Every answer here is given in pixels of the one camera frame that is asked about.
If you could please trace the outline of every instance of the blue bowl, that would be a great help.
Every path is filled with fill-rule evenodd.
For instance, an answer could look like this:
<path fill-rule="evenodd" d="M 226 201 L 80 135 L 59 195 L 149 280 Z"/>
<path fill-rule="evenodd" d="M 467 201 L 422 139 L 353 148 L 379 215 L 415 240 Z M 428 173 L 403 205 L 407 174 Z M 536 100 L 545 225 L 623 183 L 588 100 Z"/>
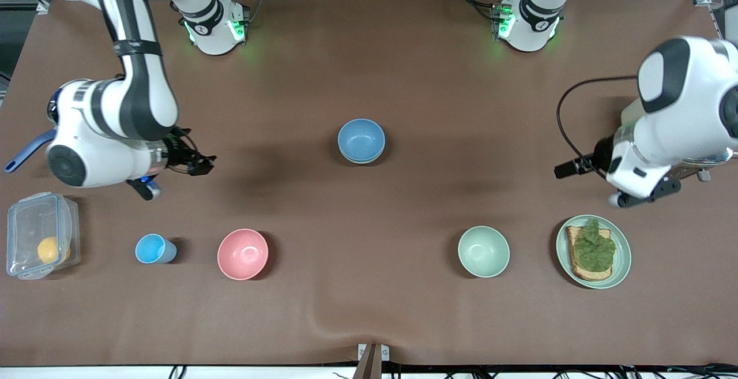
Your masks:
<path fill-rule="evenodd" d="M 351 163 L 371 163 L 385 150 L 385 132 L 371 119 L 353 119 L 341 127 L 338 148 Z"/>

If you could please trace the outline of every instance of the pink bowl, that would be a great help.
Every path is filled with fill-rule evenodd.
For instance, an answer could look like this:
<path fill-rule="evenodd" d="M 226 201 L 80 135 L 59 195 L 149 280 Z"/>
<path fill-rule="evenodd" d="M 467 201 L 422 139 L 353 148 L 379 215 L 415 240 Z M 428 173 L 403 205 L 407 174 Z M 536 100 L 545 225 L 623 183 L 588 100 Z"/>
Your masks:
<path fill-rule="evenodd" d="M 251 229 L 234 230 L 218 248 L 218 266 L 230 279 L 243 281 L 260 273 L 266 265 L 269 249 L 259 232 Z"/>

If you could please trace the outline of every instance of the sandwich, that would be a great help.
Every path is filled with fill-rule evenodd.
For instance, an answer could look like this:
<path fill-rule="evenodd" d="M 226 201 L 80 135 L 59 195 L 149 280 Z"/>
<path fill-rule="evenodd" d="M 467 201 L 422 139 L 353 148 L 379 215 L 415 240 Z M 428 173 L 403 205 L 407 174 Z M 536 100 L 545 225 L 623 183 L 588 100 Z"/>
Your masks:
<path fill-rule="evenodd" d="M 586 226 L 567 226 L 572 271 L 587 281 L 604 281 L 612 275 L 615 243 L 609 229 L 601 229 L 597 219 Z"/>

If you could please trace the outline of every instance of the container lid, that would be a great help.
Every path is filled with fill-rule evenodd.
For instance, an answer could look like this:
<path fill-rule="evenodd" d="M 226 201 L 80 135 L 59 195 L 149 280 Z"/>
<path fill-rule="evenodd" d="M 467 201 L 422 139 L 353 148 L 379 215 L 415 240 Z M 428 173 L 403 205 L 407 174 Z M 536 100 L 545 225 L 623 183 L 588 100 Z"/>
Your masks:
<path fill-rule="evenodd" d="M 62 195 L 37 193 L 7 212 L 7 273 L 39 279 L 69 255 L 71 213 Z"/>

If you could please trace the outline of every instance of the plastic food container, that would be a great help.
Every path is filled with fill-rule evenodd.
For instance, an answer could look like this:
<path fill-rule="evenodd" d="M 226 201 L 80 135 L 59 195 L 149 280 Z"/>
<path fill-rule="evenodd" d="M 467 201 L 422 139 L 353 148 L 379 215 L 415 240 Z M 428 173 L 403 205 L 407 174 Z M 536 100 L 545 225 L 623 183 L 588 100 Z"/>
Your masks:
<path fill-rule="evenodd" d="M 60 194 L 37 193 L 7 212 L 7 273 L 39 279 L 80 261 L 77 203 Z"/>

